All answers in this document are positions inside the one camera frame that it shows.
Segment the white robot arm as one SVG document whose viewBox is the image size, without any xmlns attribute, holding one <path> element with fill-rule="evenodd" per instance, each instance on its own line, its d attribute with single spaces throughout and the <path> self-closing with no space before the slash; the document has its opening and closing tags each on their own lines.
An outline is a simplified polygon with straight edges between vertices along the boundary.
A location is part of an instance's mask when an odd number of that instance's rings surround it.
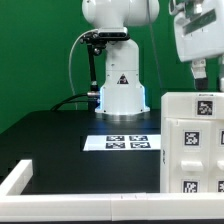
<svg viewBox="0 0 224 224">
<path fill-rule="evenodd" d="M 106 80 L 95 112 L 137 116 L 150 110 L 139 81 L 139 47 L 130 26 L 144 26 L 158 17 L 159 0 L 83 0 L 85 19 L 95 27 L 93 52 L 106 48 Z M 190 61 L 195 88 L 208 87 L 205 60 L 224 54 L 224 0 L 170 0 L 178 57 Z"/>
</svg>

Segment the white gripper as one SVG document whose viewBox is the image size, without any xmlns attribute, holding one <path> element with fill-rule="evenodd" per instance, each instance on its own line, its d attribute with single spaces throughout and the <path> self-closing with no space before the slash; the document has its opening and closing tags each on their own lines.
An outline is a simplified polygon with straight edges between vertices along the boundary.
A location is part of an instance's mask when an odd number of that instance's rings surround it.
<svg viewBox="0 0 224 224">
<path fill-rule="evenodd" d="M 224 0 L 170 0 L 181 62 L 192 61 L 196 90 L 208 88 L 207 58 L 224 54 Z M 224 92 L 224 55 L 219 58 L 219 89 Z"/>
</svg>

